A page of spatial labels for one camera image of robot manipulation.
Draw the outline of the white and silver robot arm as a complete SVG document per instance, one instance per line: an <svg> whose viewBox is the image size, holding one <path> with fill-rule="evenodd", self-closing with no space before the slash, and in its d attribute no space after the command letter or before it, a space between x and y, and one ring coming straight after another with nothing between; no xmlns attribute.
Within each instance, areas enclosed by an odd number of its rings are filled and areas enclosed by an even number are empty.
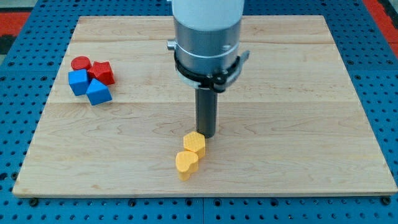
<svg viewBox="0 0 398 224"><path fill-rule="evenodd" d="M171 0L174 53L180 79L195 90L196 131L216 131L218 94L239 77L249 52L238 53L244 0Z"/></svg>

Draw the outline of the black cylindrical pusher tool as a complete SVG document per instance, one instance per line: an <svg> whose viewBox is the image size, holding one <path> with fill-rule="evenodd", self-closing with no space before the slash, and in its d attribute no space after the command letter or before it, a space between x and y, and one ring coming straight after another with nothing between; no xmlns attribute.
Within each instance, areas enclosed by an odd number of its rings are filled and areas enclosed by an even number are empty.
<svg viewBox="0 0 398 224"><path fill-rule="evenodd" d="M217 99L217 94L212 90L195 90L196 130L206 139L215 135Z"/></svg>

